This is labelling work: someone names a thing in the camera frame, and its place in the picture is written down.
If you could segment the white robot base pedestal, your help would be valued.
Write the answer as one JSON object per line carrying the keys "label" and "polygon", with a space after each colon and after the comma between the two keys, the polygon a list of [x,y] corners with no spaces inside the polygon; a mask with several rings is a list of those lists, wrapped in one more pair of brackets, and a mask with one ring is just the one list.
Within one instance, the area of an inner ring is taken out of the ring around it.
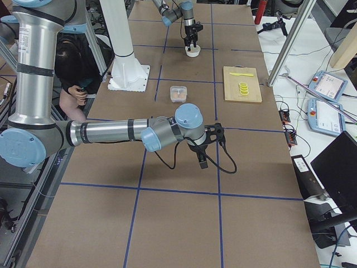
{"label": "white robot base pedestal", "polygon": [[100,1],[114,52],[109,90],[144,92],[150,66],[142,65],[134,54],[124,1]]}

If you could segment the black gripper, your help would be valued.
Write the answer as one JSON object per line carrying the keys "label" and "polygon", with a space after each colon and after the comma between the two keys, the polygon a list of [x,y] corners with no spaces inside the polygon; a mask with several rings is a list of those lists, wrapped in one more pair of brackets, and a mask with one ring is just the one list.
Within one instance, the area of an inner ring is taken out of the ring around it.
{"label": "black gripper", "polygon": [[205,125],[205,131],[201,138],[193,140],[189,137],[186,137],[186,140],[189,145],[189,148],[193,152],[196,152],[201,169],[208,168],[207,158],[204,153],[206,153],[205,150],[209,144],[218,142],[222,148],[225,147],[225,135],[221,123],[215,123],[214,125]]}
{"label": "black gripper", "polygon": [[190,51],[190,43],[192,42],[192,45],[194,48],[197,47],[196,42],[198,41],[198,32],[203,30],[203,25],[201,23],[195,23],[193,25],[185,26],[185,34],[186,36],[184,37],[184,43],[185,43],[185,51],[189,52]]}

